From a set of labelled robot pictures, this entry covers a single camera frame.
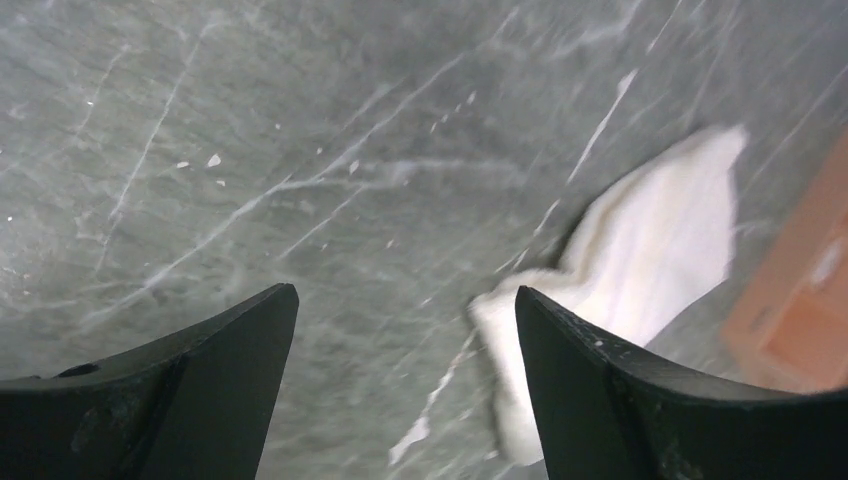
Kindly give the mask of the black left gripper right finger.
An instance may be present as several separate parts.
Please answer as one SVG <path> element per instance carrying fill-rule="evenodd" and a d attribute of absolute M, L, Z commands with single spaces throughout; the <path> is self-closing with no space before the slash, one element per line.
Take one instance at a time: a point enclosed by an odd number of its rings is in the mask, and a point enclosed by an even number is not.
<path fill-rule="evenodd" d="M 658 356 L 519 288 L 551 479 L 843 479 L 847 394 L 764 389 Z"/>

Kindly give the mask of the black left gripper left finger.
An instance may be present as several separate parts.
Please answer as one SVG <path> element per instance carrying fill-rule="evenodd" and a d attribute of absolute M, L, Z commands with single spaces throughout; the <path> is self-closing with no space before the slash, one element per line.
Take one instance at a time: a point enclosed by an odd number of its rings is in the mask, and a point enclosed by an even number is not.
<path fill-rule="evenodd" d="M 274 285 L 195 325 L 1 384 L 5 479 L 252 479 L 299 298 Z"/>

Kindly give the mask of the white towel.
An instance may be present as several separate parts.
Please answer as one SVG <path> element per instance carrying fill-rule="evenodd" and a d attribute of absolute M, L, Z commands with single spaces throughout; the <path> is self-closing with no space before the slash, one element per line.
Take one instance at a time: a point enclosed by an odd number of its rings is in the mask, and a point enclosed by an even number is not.
<path fill-rule="evenodd" d="M 501 453 L 543 457 L 517 332 L 515 300 L 533 288 L 587 322 L 645 346 L 725 281 L 735 254 L 733 167 L 743 125 L 704 128 L 633 170 L 594 200 L 553 268 L 505 277 L 469 304 L 494 364 Z"/>

